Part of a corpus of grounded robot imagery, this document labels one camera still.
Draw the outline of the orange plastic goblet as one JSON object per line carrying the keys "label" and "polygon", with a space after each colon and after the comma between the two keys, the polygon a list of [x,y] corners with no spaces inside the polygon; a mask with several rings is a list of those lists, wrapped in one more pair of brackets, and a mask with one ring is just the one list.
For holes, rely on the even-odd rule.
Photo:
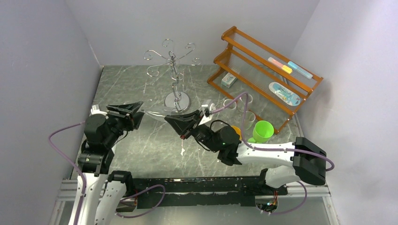
{"label": "orange plastic goblet", "polygon": [[242,135],[241,135],[240,128],[238,128],[236,126],[231,126],[231,127],[234,129],[235,133],[239,136],[239,139],[242,140]]}

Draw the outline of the clear wine glass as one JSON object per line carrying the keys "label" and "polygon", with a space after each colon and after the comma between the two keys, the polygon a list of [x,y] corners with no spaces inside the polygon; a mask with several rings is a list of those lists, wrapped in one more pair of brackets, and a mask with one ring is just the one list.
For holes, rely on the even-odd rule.
{"label": "clear wine glass", "polygon": [[142,106],[140,107],[138,112],[144,112],[145,113],[144,117],[147,116],[154,120],[164,121],[164,118],[167,115],[178,114],[178,111],[175,107],[168,107],[168,106],[164,106],[164,105],[155,105],[155,106],[150,106],[150,107],[144,107],[143,105],[144,105],[144,103],[142,104]]}

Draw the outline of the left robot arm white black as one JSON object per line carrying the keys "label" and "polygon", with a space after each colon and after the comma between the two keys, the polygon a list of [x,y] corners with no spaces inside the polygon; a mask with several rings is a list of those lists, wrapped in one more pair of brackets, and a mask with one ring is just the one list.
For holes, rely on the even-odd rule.
{"label": "left robot arm white black", "polygon": [[92,106],[77,159],[80,171],[69,224],[107,225],[121,198],[136,194],[130,172],[109,169],[119,137],[139,128],[144,116],[142,104],[107,105],[106,111]]}

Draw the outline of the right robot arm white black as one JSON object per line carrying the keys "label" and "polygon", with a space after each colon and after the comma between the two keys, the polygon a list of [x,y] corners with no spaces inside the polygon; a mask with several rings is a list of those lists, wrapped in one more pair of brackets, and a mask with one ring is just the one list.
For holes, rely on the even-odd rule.
{"label": "right robot arm white black", "polygon": [[213,131],[205,124],[206,114],[196,110],[189,114],[172,114],[164,120],[181,139],[193,137],[205,150],[217,153],[228,166],[248,163],[276,165],[267,169],[258,181],[258,189],[270,194],[291,182],[322,186],[326,183],[327,153],[305,137],[282,144],[244,143],[235,130],[227,125]]}

